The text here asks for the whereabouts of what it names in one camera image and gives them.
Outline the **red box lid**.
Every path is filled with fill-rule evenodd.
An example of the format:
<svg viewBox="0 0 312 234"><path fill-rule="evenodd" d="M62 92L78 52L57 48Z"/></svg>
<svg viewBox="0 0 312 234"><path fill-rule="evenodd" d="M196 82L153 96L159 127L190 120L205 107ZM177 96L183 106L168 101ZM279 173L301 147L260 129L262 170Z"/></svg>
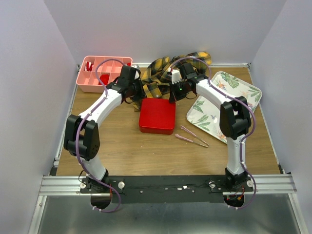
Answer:
<svg viewBox="0 0 312 234"><path fill-rule="evenodd" d="M167 99L145 98L142 101L139 129L143 133L171 135L176 120L176 103Z"/></svg>

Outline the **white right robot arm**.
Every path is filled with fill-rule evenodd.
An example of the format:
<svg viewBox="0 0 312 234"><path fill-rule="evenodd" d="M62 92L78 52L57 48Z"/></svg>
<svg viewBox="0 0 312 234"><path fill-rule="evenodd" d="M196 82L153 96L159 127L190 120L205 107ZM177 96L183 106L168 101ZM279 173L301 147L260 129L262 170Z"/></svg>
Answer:
<svg viewBox="0 0 312 234"><path fill-rule="evenodd" d="M230 191L237 190L248 179L244 144L252 125L253 112L247 100L222 91L205 74L197 73L190 63L184 63L178 69L169 68L168 72L171 76L169 102L179 101L193 92L219 110L219 127L228 147L224 185Z"/></svg>

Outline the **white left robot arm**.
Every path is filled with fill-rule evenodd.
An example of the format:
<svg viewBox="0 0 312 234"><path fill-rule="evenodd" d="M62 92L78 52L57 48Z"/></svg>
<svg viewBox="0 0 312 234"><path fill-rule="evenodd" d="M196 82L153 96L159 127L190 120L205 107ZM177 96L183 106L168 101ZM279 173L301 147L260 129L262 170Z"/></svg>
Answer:
<svg viewBox="0 0 312 234"><path fill-rule="evenodd" d="M107 86L98 100L78 116L66 121L64 149L78 159L78 163L92 181L92 188L104 192L108 187L108 170L98 157L99 128L108 115L127 98L143 97L138 66L122 66L120 75Z"/></svg>

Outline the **pink tongs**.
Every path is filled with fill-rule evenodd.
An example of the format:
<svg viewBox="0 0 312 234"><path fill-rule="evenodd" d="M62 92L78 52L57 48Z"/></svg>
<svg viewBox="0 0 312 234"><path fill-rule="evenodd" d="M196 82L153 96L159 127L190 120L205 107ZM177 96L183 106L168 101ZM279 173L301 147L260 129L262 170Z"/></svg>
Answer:
<svg viewBox="0 0 312 234"><path fill-rule="evenodd" d="M204 147L204 148L209 148L209 144L206 141L204 141L203 139L201 139L200 137L198 137L194 132L192 132L191 130L189 130L188 128L186 128L182 125L180 126L180 128L183 131L187 132L189 135L191 135L192 138L187 138L187 137L181 136L180 134L175 134L176 138L181 139L181 140L188 142L188 143L196 144L196 145Z"/></svg>

